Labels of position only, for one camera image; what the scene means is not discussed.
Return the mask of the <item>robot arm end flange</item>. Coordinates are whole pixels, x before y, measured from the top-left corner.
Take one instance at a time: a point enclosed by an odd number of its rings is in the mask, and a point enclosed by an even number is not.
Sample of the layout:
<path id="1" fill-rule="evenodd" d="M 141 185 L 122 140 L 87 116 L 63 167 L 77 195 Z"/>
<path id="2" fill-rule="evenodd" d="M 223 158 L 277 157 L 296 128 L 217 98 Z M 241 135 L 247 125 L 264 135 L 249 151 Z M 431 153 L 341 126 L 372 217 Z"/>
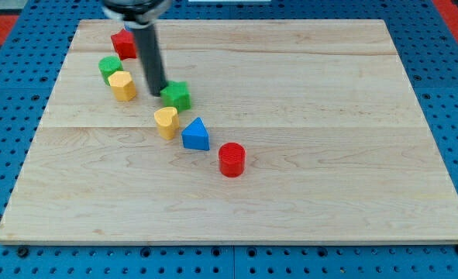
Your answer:
<path id="1" fill-rule="evenodd" d="M 104 14 L 132 29 L 143 29 L 159 19 L 172 0 L 101 0 Z"/>

